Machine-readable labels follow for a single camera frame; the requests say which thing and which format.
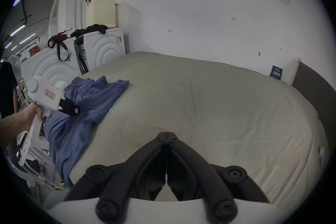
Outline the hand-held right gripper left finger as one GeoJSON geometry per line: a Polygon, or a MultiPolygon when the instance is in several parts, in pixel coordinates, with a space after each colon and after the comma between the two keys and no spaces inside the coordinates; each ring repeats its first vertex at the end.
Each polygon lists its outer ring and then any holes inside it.
{"type": "Polygon", "coordinates": [[[166,146],[161,132],[124,163],[89,167],[65,201],[98,197],[94,212],[102,222],[124,222],[130,198],[154,201],[166,184],[166,146]]]}

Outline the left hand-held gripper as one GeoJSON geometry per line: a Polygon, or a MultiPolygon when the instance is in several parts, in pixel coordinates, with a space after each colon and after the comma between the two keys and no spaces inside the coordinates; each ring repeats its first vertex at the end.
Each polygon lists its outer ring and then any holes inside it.
{"type": "MultiPolygon", "coordinates": [[[[80,108],[64,96],[67,85],[66,81],[61,80],[54,86],[44,77],[34,76],[26,84],[27,96],[43,109],[43,118],[51,117],[53,111],[60,111],[67,115],[78,115],[80,108]]],[[[47,154],[50,152],[49,142],[40,135],[43,123],[44,121],[40,120],[36,114],[28,133],[20,138],[16,157],[21,167],[25,165],[29,156],[42,163],[51,162],[47,154]]]]}

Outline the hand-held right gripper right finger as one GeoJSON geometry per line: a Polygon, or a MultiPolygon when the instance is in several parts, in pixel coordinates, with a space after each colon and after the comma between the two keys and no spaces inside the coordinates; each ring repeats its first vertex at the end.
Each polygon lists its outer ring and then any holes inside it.
{"type": "Polygon", "coordinates": [[[242,167],[209,164],[172,132],[167,146],[168,186],[178,201],[203,199],[210,222],[232,222],[238,214],[234,198],[270,203],[242,167]]]}

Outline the person's left hand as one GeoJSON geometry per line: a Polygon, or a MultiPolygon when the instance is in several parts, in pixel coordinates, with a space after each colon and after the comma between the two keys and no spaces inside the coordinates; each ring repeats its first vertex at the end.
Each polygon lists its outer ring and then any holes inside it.
{"type": "Polygon", "coordinates": [[[11,115],[14,137],[23,131],[29,131],[35,116],[42,121],[44,110],[36,102],[31,103],[18,113],[11,115]]]}

